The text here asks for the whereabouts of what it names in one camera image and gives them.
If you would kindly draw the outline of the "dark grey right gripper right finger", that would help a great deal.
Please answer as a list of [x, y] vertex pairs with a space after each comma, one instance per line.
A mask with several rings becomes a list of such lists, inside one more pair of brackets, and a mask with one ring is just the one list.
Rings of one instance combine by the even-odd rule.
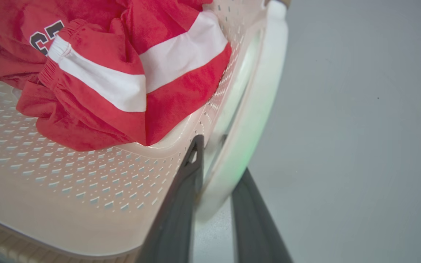
[[292, 263], [293, 259], [248, 168], [231, 196], [236, 263]]

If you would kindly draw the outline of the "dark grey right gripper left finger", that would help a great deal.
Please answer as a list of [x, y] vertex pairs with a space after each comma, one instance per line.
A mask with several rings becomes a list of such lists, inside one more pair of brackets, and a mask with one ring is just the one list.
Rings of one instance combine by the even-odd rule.
[[203, 184], [204, 136], [195, 136], [146, 236], [137, 263], [189, 263]]

